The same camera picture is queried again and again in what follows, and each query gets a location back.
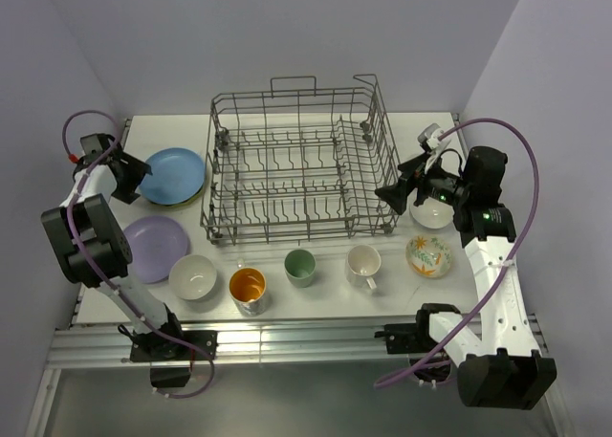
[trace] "cable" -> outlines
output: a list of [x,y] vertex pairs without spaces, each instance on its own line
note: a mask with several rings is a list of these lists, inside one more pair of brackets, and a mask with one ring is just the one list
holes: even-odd
[[[474,119],[474,120],[468,120],[468,121],[466,121],[464,123],[458,124],[457,126],[455,126],[453,128],[450,128],[449,131],[446,131],[445,133],[443,133],[442,136],[440,136],[438,138],[438,140],[441,141],[442,139],[448,137],[452,133],[454,133],[454,132],[456,132],[456,131],[458,131],[458,130],[460,130],[462,128],[465,128],[467,126],[470,126],[472,124],[476,124],[476,123],[493,123],[493,124],[498,124],[500,126],[503,126],[503,127],[507,128],[508,130],[510,130],[515,136],[518,137],[518,139],[521,141],[521,143],[525,147],[525,150],[527,151],[527,154],[529,155],[529,160],[531,161],[531,164],[532,164],[532,170],[534,172],[534,194],[533,194],[533,198],[532,198],[532,207],[531,207],[531,209],[529,211],[529,216],[527,217],[527,222],[525,223],[525,228],[522,230],[522,232],[520,232],[520,234],[516,238],[516,241],[514,242],[513,247],[510,249],[510,252],[508,253],[508,256],[504,260],[504,262],[505,262],[505,261],[508,261],[508,260],[512,260],[514,258],[514,256],[516,255],[516,251],[518,251],[518,248],[523,243],[523,240],[525,239],[525,236],[527,235],[527,232],[529,231],[529,228],[531,227],[531,225],[532,225],[532,223],[534,221],[534,217],[536,217],[537,198],[539,196],[539,171],[537,169],[536,155],[534,154],[534,151],[532,150],[531,146],[529,145],[529,143],[527,142],[525,137],[516,128],[514,128],[511,124],[509,124],[509,123],[507,123],[507,122],[505,122],[503,120],[498,120],[498,119]],[[385,376],[379,378],[374,383],[374,387],[376,389],[382,389],[384,387],[388,387],[388,386],[390,386],[392,384],[395,384],[396,382],[399,382],[401,379],[403,379],[403,378],[405,378],[405,377],[407,377],[409,375],[412,375],[417,370],[419,370],[422,367],[426,366],[426,364],[429,362],[429,360],[431,360],[431,358],[433,358],[437,353],[442,351],[444,349],[444,347],[447,345],[447,343],[449,341],[451,341],[466,325],[468,325],[468,323],[474,318],[474,316],[476,316],[478,313],[480,313],[480,310],[483,309],[483,307],[487,304],[487,302],[491,299],[493,294],[495,294],[495,291],[497,291],[497,289],[501,285],[501,283],[502,283],[502,281],[504,279],[504,276],[506,275],[507,271],[508,271],[508,268],[506,266],[504,266],[501,269],[501,271],[499,272],[499,275],[497,276],[495,281],[493,282],[491,288],[482,297],[482,299],[476,304],[476,306],[474,306],[474,308],[470,311],[470,313],[467,316],[465,316],[461,320],[461,322],[459,322],[455,326],[455,328],[452,329],[423,358],[421,358],[418,362],[416,362],[414,365],[412,365],[409,368],[406,368],[406,369],[404,369],[404,370],[402,370],[400,372],[393,372],[392,374],[388,374],[388,375],[385,375]]]
[[455,155],[457,155],[457,158],[459,158],[459,169],[457,170],[457,174],[463,176],[463,170],[461,169],[463,167],[463,157],[454,148],[447,148],[446,150],[443,150],[442,153],[440,153],[440,158],[442,158],[442,156],[448,152],[454,153]]
[[437,386],[444,386],[454,382],[455,377],[452,374],[453,365],[452,361],[448,362],[448,365],[443,367],[436,367],[431,369],[418,370],[414,375],[409,377],[414,382],[421,384],[430,384],[433,389]]
[[71,115],[66,120],[66,122],[64,123],[64,127],[62,129],[62,141],[64,143],[64,148],[66,149],[66,152],[69,154],[69,156],[72,155],[72,154],[70,153],[70,149],[68,148],[68,145],[66,144],[66,130],[68,129],[68,125],[76,117],[79,117],[81,115],[91,115],[91,114],[102,115],[103,117],[106,117],[107,119],[109,119],[115,125],[115,128],[117,129],[117,136],[115,136],[115,139],[113,140],[111,145],[97,159],[95,159],[94,162],[91,163],[87,167],[87,169],[85,169],[85,174],[78,181],[78,184],[76,186],[75,195],[70,200],[70,202],[68,204],[68,208],[67,208],[68,227],[70,228],[70,233],[73,235],[73,238],[75,239],[75,243],[78,246],[78,250],[83,255],[83,257],[85,258],[85,260],[87,261],[89,266],[92,268],[92,270],[94,270],[94,273],[96,273],[96,275],[102,281],[104,281],[106,283],[106,285],[108,285],[108,287],[111,288],[111,290],[119,292],[119,297],[123,301],[123,303],[125,303],[125,305],[130,309],[130,311],[132,313],[134,313],[134,315],[137,318],[142,320],[142,323],[151,332],[153,332],[154,334],[158,335],[159,337],[162,337],[163,339],[167,339],[168,341],[171,341],[173,343],[181,344],[181,345],[183,345],[184,347],[186,347],[188,349],[191,349],[193,351],[198,352],[199,354],[204,356],[204,358],[208,361],[208,363],[210,364],[210,375],[208,377],[207,382],[202,387],[200,387],[199,389],[196,389],[193,392],[188,392],[186,394],[169,393],[169,392],[165,392],[165,391],[162,391],[162,390],[159,390],[159,389],[155,389],[155,391],[158,392],[159,394],[162,394],[163,396],[166,396],[166,397],[169,397],[169,398],[172,398],[172,399],[187,399],[187,398],[190,398],[190,397],[197,396],[198,394],[201,394],[201,393],[203,393],[204,391],[206,391],[208,389],[208,387],[212,383],[212,379],[214,378],[214,362],[212,361],[212,358],[210,357],[210,355],[205,350],[203,350],[202,348],[196,346],[195,344],[189,343],[188,341],[184,341],[182,339],[174,338],[174,337],[172,337],[172,336],[170,336],[168,334],[165,334],[164,332],[160,331],[156,327],[154,327],[148,321],[148,319],[145,318],[145,315],[141,312],[141,310],[138,309],[136,304],[134,304],[134,302],[132,300],[130,300],[129,297],[124,295],[120,291],[119,287],[113,281],[111,281],[109,279],[109,277],[104,273],[104,271],[98,266],[98,264],[96,263],[94,258],[91,256],[91,254],[85,248],[85,245],[83,244],[83,241],[80,239],[80,235],[78,233],[78,229],[77,229],[77,226],[75,224],[75,218],[74,218],[74,214],[73,214],[73,209],[75,207],[75,204],[77,203],[78,197],[80,196],[80,191],[85,186],[85,182],[89,178],[89,175],[91,174],[92,170],[100,162],[102,162],[117,147],[117,145],[119,144],[119,142],[120,142],[120,140],[122,138],[122,135],[123,135],[123,131],[122,131],[121,127],[119,126],[119,124],[115,121],[115,119],[112,116],[106,114],[105,112],[101,112],[99,110],[81,110],[80,112],[76,112],[73,115]]
[[[68,155],[68,159],[71,162],[73,162],[73,163],[78,162],[78,156],[75,155],[73,152],[71,152],[70,148],[68,148],[68,138],[67,138],[68,125],[70,124],[70,122],[72,120],[74,120],[76,117],[80,117],[81,115],[102,115],[103,117],[105,117],[105,118],[109,119],[111,122],[113,122],[113,124],[117,128],[117,139],[118,139],[117,143],[119,143],[119,141],[121,139],[121,136],[123,135],[123,131],[121,130],[121,128],[119,127],[119,125],[117,124],[117,122],[115,121],[113,116],[107,114],[106,112],[102,112],[101,110],[96,110],[96,109],[87,109],[87,110],[81,110],[79,112],[75,112],[73,115],[68,117],[68,119],[66,119],[66,121],[64,121],[64,126],[63,126],[63,128],[61,130],[61,143],[64,145],[64,150],[66,150],[66,154]],[[111,150],[114,149],[117,146],[117,143],[114,143],[114,142],[112,143]]]

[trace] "table surface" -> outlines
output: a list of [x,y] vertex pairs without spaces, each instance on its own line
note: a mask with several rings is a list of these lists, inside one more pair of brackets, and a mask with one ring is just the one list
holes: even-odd
[[[389,114],[389,121],[402,161],[419,152],[417,136],[433,122],[442,128],[453,126],[449,113]],[[125,150],[141,160],[167,147],[189,148],[206,156],[208,116],[137,116],[132,120]],[[459,138],[451,138],[450,148],[462,152]],[[457,163],[448,158],[443,166],[456,170]],[[205,201],[208,187],[205,185]],[[181,321],[240,321],[245,319],[287,320],[341,317],[386,317],[415,315],[423,303],[455,305],[466,313],[476,303],[476,290],[470,263],[461,249],[459,234],[450,225],[436,231],[453,252],[450,271],[441,279],[428,279],[409,269],[405,246],[416,234],[426,229],[410,215],[403,215],[393,233],[384,236],[357,235],[352,239],[316,240],[311,242],[213,246],[200,227],[201,200],[180,208],[152,205],[142,197],[132,205],[117,200],[110,203],[122,228],[147,215],[166,215],[178,221],[190,240],[190,252],[207,256],[216,265],[218,277],[213,295],[205,300],[184,301],[169,289],[167,280],[146,285],[159,300],[165,302]],[[368,295],[351,286],[344,278],[346,253],[358,244],[374,246],[381,254],[382,266],[377,273],[377,295]],[[317,278],[305,289],[294,287],[285,276],[285,255],[298,246],[308,249],[317,258]],[[258,317],[245,317],[230,298],[228,283],[243,259],[249,266],[266,275],[271,304]],[[83,288],[76,323],[120,323],[127,317],[105,295]]]

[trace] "bowl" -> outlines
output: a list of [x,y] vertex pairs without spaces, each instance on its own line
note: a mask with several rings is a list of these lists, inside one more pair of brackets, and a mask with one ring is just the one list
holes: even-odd
[[449,205],[427,198],[420,206],[410,203],[410,215],[426,229],[443,229],[452,222],[453,210]]
[[423,277],[442,277],[450,269],[452,252],[439,236],[419,234],[408,241],[405,258],[415,273]]
[[209,295],[217,280],[217,270],[203,255],[186,255],[172,270],[168,281],[170,290],[183,300],[199,300]]

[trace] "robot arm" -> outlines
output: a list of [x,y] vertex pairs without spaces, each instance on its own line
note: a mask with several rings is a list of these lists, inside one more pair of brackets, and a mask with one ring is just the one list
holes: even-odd
[[81,139],[85,152],[74,173],[75,185],[68,198],[58,207],[44,212],[42,224],[53,247],[64,275],[73,283],[83,283],[107,295],[128,316],[133,334],[123,332],[146,350],[153,358],[171,359],[181,346],[168,342],[153,333],[127,306],[119,293],[125,295],[145,315],[150,326],[177,339],[183,339],[181,325],[168,308],[156,299],[144,285],[128,276],[127,265],[132,252],[113,216],[108,202],[111,196],[127,204],[138,198],[136,188],[150,167],[124,153],[118,145],[104,162],[97,165],[80,190],[73,209],[76,228],[87,251],[110,279],[116,279],[118,290],[112,290],[86,262],[73,241],[67,222],[67,206],[78,193],[78,185],[85,170],[113,140],[112,136],[96,134]]
[[[376,194],[397,213],[407,208],[416,189],[415,205],[434,198],[453,207],[453,224],[474,274],[482,299],[502,267],[508,270],[492,298],[480,312],[482,339],[465,326],[445,346],[458,366],[459,395],[468,406],[531,409],[557,377],[555,361],[543,359],[531,332],[515,263],[507,263],[516,239],[510,211],[499,203],[507,156],[490,147],[471,149],[461,175],[442,168],[437,125],[419,137],[425,152],[398,166],[402,172],[393,186]],[[417,315],[417,332],[427,344],[444,339],[461,321],[459,311],[445,304],[426,304]]]

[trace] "dish rack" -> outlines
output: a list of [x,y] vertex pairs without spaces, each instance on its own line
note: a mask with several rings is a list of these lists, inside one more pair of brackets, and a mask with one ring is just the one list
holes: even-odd
[[276,77],[269,91],[212,100],[201,216],[211,243],[393,231],[398,216],[374,189],[397,181],[397,148],[376,76],[353,79],[318,88],[314,76]]

